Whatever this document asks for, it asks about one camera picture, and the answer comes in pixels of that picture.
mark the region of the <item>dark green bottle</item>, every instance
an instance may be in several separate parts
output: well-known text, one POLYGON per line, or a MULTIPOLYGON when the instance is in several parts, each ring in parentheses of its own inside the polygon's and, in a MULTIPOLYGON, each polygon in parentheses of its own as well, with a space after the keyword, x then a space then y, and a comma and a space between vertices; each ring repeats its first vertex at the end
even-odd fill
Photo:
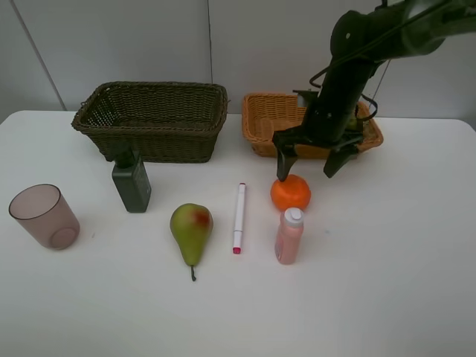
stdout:
POLYGON ((152 190, 139 152, 132 151, 128 143, 120 142, 112 147, 112 155, 116 163, 112 180, 124 206, 130 213, 145 212, 152 190))

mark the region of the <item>bottle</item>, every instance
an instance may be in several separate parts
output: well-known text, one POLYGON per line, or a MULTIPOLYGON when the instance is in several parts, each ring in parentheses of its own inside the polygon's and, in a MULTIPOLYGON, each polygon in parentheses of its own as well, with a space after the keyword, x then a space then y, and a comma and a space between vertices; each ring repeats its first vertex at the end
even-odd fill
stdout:
POLYGON ((274 251, 277 260, 284 265, 296 261, 300 238, 304 232, 304 212, 299 208, 288 208, 281 214, 274 251))
POLYGON ((130 213, 143 213, 150 200, 150 183, 139 152, 132 151, 126 142, 112 147, 115 161, 112 180, 119 191, 122 202, 130 213))

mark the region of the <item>orange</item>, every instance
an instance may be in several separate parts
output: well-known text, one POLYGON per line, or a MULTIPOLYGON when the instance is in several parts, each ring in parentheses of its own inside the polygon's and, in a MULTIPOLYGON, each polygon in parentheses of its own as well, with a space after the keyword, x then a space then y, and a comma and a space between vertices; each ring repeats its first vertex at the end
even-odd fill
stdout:
POLYGON ((311 190, 304 178, 289 175, 284 182, 276 180, 273 183, 271 200, 281 212, 291 207, 305 210, 311 201, 311 190))

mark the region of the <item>pink translucent cup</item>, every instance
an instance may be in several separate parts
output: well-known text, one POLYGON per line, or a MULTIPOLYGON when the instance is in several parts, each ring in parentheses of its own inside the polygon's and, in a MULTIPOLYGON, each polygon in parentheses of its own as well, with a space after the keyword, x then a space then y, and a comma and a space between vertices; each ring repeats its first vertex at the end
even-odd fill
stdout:
POLYGON ((46 248, 67 248, 80 233, 80 223, 60 189, 52 184, 23 190, 12 200, 8 212, 46 248))

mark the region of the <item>white cap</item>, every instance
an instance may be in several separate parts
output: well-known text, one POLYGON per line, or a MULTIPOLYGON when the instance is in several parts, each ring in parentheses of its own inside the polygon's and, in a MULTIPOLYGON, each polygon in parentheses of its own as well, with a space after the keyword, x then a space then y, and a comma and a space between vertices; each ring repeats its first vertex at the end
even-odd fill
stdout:
POLYGON ((304 226, 304 212, 299 208, 288 208, 284 212, 286 223, 293 228, 301 228, 304 226))

